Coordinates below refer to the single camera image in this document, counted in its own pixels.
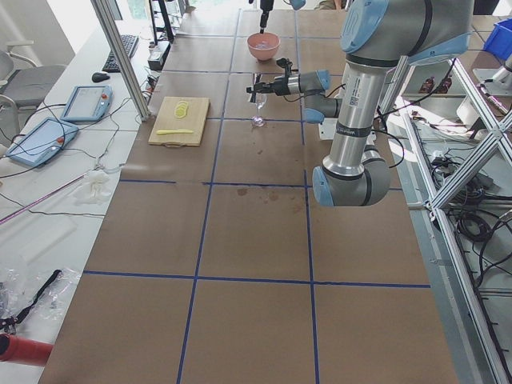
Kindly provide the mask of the black computer box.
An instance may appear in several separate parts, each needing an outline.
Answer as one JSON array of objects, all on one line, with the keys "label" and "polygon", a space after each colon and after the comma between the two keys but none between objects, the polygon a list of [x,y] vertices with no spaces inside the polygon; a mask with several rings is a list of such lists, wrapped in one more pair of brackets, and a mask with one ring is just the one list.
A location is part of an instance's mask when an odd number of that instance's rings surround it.
[{"label": "black computer box", "polygon": [[168,41],[160,41],[150,50],[147,62],[151,70],[161,71],[163,69],[170,47],[171,44]]}]

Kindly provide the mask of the blue teach pendant near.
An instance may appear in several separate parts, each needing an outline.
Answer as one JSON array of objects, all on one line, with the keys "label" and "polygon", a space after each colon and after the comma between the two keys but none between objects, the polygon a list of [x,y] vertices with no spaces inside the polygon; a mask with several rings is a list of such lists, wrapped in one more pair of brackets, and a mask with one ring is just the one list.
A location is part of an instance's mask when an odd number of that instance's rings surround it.
[{"label": "blue teach pendant near", "polygon": [[46,118],[13,143],[6,156],[21,164],[35,167],[48,162],[62,150],[78,132],[75,124],[56,118]]}]

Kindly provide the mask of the blue teach pendant far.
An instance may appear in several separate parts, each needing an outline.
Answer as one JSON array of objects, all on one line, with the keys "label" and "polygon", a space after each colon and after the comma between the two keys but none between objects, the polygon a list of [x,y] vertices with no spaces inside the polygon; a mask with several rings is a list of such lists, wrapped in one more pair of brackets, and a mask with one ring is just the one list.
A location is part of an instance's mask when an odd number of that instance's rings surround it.
[{"label": "blue teach pendant far", "polygon": [[61,120],[82,124],[98,122],[110,108],[111,86],[76,86],[62,112]]}]

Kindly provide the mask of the yellow plastic knife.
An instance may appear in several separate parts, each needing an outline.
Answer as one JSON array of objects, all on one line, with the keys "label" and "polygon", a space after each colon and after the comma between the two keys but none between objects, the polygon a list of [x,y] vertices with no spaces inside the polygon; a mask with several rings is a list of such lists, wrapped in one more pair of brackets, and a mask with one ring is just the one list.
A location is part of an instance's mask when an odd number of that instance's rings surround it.
[{"label": "yellow plastic knife", "polygon": [[177,129],[177,130],[157,130],[156,135],[168,135],[168,134],[193,134],[193,130],[188,129]]}]

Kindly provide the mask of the pink bowl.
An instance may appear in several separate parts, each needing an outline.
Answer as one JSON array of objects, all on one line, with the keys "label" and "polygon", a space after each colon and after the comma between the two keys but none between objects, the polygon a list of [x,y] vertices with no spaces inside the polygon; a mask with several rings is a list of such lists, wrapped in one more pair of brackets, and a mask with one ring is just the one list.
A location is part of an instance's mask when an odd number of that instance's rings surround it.
[{"label": "pink bowl", "polygon": [[257,60],[264,62],[276,55],[281,41],[276,34],[265,32],[252,34],[246,42],[250,54]]}]

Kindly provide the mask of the aluminium frame post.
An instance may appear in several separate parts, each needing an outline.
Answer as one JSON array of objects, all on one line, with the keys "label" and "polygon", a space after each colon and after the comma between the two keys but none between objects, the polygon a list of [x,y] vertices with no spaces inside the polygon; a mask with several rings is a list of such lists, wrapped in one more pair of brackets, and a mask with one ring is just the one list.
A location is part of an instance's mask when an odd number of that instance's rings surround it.
[{"label": "aluminium frame post", "polygon": [[108,1],[106,0],[91,0],[91,5],[97,15],[98,21],[106,36],[114,57],[120,68],[120,72],[124,83],[129,91],[132,101],[136,107],[140,119],[145,122],[150,116],[150,111],[143,97],[135,72],[131,65],[131,61],[124,49],[122,40],[114,20],[112,11],[110,10]]}]

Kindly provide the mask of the clear ice cubes pile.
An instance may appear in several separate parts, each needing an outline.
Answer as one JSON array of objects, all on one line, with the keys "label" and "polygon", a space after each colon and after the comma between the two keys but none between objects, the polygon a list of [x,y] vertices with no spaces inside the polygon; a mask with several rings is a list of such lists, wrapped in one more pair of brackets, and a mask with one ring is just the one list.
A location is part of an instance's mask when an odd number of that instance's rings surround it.
[{"label": "clear ice cubes pile", "polygon": [[271,50],[274,48],[274,44],[267,40],[255,42],[253,48],[256,50]]}]

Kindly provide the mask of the steel double jigger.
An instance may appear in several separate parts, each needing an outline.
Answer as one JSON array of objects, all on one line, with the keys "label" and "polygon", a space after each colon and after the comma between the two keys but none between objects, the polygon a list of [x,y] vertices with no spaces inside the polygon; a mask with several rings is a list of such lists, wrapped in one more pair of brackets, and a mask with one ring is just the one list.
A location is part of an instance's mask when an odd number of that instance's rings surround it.
[{"label": "steel double jigger", "polygon": [[252,104],[257,103],[257,97],[264,94],[265,83],[262,81],[262,73],[255,73],[252,75],[252,85],[246,88],[246,92],[250,94],[249,102]]}]

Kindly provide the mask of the black computer mouse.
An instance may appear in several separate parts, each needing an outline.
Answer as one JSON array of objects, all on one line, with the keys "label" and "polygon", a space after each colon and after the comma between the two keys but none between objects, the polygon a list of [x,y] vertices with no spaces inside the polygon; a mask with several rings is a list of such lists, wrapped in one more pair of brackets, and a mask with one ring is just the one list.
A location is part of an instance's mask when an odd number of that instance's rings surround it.
[{"label": "black computer mouse", "polygon": [[107,72],[99,71],[95,72],[91,76],[91,81],[93,83],[100,83],[110,79],[110,75]]}]

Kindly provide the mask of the clear wine glass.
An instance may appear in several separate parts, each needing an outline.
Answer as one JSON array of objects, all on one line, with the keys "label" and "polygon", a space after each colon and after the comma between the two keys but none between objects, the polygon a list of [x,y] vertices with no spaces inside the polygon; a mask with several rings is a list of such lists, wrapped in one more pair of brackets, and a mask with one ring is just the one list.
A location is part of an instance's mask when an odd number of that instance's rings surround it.
[{"label": "clear wine glass", "polygon": [[256,107],[256,115],[252,117],[252,124],[255,127],[261,127],[265,125],[265,120],[262,116],[262,108],[266,104],[267,95],[261,93],[255,93],[251,97],[251,102]]}]

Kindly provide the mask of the bamboo cutting board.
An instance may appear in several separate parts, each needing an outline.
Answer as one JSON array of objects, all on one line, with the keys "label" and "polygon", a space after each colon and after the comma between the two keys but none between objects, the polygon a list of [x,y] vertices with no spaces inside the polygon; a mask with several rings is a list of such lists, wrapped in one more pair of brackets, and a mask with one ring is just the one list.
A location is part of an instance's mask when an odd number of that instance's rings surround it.
[{"label": "bamboo cutting board", "polygon": [[[174,110],[181,100],[189,103],[186,116],[176,118]],[[208,98],[164,97],[148,143],[154,146],[200,146],[210,100]],[[193,134],[156,135],[157,130],[193,130]]]}]

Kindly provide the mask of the blue teach pendant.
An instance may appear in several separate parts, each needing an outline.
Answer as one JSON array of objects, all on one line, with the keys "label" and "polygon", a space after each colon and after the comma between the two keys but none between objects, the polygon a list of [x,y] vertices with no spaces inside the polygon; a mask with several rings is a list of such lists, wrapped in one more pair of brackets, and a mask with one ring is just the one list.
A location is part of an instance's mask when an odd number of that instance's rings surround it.
[{"label": "blue teach pendant", "polygon": [[62,150],[78,132],[75,124],[56,118],[46,118],[13,143],[6,156],[21,164],[35,167],[48,162]]},{"label": "blue teach pendant", "polygon": [[110,108],[111,86],[76,86],[62,112],[61,120],[82,124],[98,122]]}]

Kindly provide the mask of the red cylinder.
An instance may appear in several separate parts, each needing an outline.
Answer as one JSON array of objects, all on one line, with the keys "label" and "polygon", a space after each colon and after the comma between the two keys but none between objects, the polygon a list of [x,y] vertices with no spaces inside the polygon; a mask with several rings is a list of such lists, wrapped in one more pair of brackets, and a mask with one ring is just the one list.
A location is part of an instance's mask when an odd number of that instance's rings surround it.
[{"label": "red cylinder", "polygon": [[45,366],[53,345],[12,334],[1,334],[1,361],[28,366]]}]

